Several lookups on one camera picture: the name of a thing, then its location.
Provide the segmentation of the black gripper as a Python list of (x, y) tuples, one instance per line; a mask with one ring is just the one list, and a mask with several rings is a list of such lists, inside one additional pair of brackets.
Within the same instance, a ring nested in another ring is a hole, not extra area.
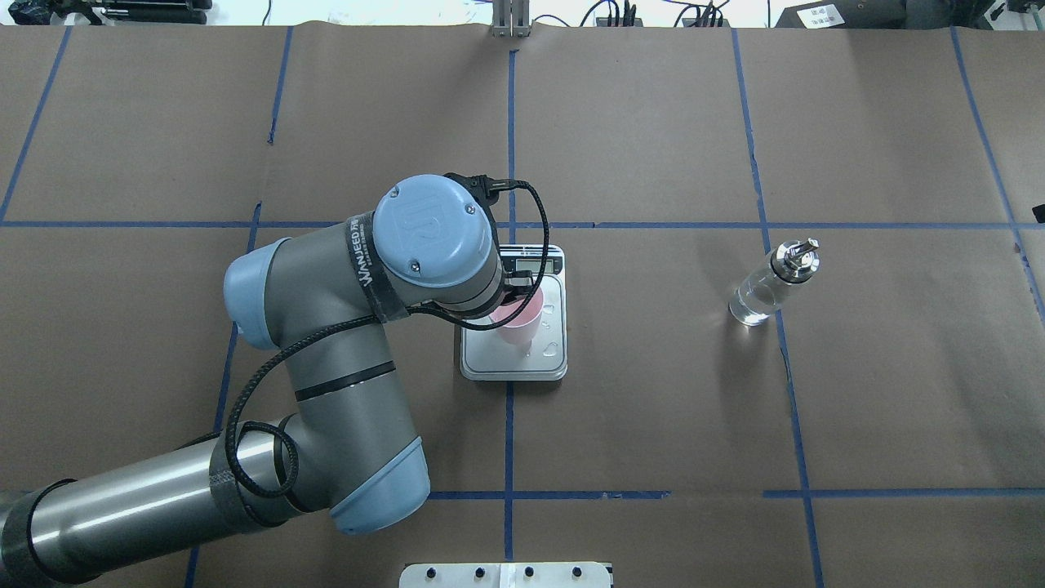
[(533, 273), (509, 273), (500, 286), (500, 306), (508, 306), (525, 301), (536, 284)]

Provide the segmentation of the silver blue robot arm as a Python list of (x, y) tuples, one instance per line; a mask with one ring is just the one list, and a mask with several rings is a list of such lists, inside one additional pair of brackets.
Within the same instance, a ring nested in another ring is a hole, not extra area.
[(347, 535), (429, 498), (422, 440), (385, 324), (428, 315), (490, 331), (544, 271), (508, 275), (491, 206), (522, 180), (418, 175), (374, 211), (240, 256), (225, 272), (239, 336), (273, 357), (219, 432), (161, 457), (2, 503), (4, 587), (82, 585), (107, 572), (328, 511)]

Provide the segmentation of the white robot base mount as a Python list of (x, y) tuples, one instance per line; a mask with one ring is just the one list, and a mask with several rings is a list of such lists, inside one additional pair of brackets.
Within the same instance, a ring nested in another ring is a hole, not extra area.
[(594, 561), (410, 564), (399, 587), (613, 587), (611, 564)]

